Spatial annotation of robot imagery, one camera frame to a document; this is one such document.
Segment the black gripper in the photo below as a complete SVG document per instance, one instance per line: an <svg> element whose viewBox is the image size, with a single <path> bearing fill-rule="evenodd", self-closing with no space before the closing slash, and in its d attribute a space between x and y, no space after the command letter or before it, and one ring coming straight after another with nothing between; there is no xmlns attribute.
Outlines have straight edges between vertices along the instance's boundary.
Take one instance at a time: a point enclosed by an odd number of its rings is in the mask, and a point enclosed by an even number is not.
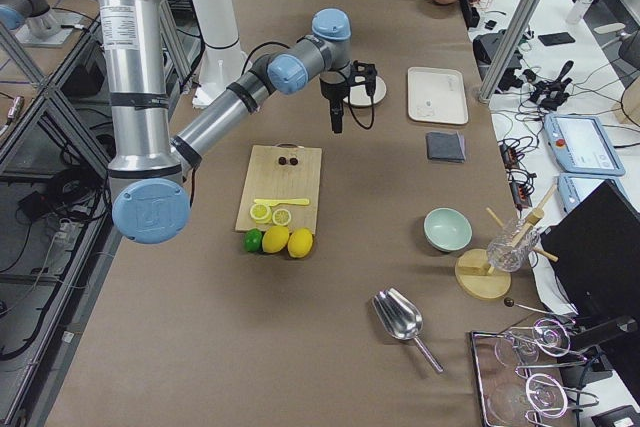
<svg viewBox="0 0 640 427"><path fill-rule="evenodd" d="M322 96L329 101L331 130L343 132L343 104L350 92L349 80L343 74L321 74L320 88Z"/></svg>

